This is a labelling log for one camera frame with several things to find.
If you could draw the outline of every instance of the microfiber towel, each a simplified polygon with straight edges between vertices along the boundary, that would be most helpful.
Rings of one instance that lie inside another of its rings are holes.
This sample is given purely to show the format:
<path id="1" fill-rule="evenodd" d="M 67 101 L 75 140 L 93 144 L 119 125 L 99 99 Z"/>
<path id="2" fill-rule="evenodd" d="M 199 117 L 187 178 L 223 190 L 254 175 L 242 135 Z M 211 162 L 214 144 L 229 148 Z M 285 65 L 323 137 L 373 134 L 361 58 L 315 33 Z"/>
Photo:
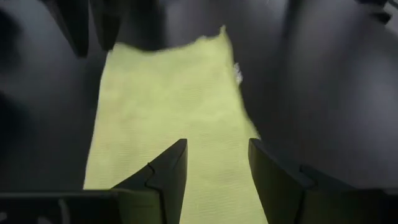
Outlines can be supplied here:
<path id="1" fill-rule="evenodd" d="M 85 189 L 108 189 L 188 139 L 180 223 L 267 223 L 251 177 L 247 119 L 224 29 L 185 47 L 116 44 L 99 91 Z"/>

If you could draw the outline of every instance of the fabric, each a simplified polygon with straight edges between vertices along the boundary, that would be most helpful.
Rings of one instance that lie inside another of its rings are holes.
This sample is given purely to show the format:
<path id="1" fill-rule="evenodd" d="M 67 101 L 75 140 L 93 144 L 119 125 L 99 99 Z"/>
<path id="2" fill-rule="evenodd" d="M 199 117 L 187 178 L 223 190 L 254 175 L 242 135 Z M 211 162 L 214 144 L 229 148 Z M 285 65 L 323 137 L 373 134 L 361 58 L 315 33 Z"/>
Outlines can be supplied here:
<path id="1" fill-rule="evenodd" d="M 101 80 L 85 189 L 111 188 L 187 138 L 180 223 L 267 223 L 249 167 L 252 137 L 224 30 L 155 53 L 117 44 Z"/>

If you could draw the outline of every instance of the textured fabric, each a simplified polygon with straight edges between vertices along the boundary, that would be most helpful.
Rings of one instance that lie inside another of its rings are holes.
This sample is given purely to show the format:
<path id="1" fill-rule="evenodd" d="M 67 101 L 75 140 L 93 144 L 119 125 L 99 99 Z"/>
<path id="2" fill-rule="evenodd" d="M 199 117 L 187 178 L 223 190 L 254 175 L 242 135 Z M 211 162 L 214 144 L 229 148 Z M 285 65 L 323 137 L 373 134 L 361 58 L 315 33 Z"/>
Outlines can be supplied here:
<path id="1" fill-rule="evenodd" d="M 156 53 L 117 44 L 101 80 L 85 188 L 110 188 L 187 138 L 180 223 L 267 223 L 249 168 L 251 137 L 223 30 Z"/>

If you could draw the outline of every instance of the yellow-green cloth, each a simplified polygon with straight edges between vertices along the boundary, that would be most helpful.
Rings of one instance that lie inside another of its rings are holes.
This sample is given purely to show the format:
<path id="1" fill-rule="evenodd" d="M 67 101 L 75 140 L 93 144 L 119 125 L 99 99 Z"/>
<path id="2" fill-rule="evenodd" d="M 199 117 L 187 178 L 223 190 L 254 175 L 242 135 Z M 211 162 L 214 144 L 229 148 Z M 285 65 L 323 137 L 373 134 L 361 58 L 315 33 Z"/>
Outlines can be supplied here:
<path id="1" fill-rule="evenodd" d="M 85 189 L 108 189 L 187 138 L 180 223 L 267 223 L 248 161 L 255 136 L 223 29 L 155 53 L 116 44 L 101 80 Z"/>

